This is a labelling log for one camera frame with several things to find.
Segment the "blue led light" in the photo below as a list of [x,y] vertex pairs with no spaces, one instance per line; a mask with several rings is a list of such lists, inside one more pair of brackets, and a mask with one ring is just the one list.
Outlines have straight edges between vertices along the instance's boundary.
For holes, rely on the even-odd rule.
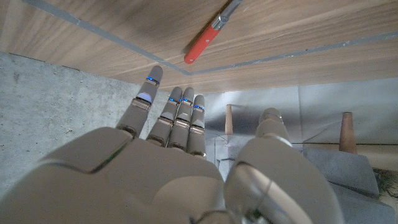
[[200,106],[194,106],[195,108],[205,110],[205,108],[201,108]]

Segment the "robot finger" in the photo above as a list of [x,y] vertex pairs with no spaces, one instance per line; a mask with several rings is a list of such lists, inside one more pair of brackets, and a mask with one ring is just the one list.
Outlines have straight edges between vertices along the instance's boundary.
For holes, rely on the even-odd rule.
[[152,68],[137,96],[131,101],[116,128],[131,133],[133,137],[139,136],[148,117],[148,112],[154,101],[162,75],[163,70],[160,66]]
[[188,133],[192,114],[193,88],[188,87],[180,99],[180,108],[170,133],[167,147],[185,151],[187,148]]
[[206,157],[205,149],[205,98],[198,95],[193,102],[191,117],[191,127],[188,137],[187,153],[198,156],[202,159]]
[[162,114],[150,131],[147,140],[165,147],[167,140],[169,140],[170,132],[177,114],[178,106],[180,105],[180,99],[182,97],[182,90],[180,87],[175,87],[170,94],[169,100],[164,106]]

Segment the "robotic hand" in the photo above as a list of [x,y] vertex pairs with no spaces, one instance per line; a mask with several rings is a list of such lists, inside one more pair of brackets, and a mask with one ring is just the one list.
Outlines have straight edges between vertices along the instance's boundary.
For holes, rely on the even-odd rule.
[[174,88],[139,139],[161,78],[154,67],[116,128],[44,157],[1,200],[2,223],[343,223],[333,190],[292,149],[274,108],[225,183],[204,159],[204,98],[193,100],[192,88]]

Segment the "gray fabric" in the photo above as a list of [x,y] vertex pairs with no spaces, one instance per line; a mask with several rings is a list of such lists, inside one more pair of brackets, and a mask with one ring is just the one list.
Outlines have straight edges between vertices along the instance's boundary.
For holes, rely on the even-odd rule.
[[369,197],[378,197],[379,188],[368,158],[324,149],[303,149],[303,155],[329,182]]
[[346,224],[396,223],[394,209],[385,203],[339,185],[330,185],[336,192]]

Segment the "red handle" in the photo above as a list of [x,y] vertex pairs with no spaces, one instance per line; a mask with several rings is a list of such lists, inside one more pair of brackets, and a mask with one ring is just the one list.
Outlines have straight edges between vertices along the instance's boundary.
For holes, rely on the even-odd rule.
[[185,55],[184,61],[187,64],[193,63],[199,55],[204,51],[207,45],[217,36],[219,30],[212,28],[211,24],[206,28],[206,30],[201,34],[199,39],[194,43],[189,52]]

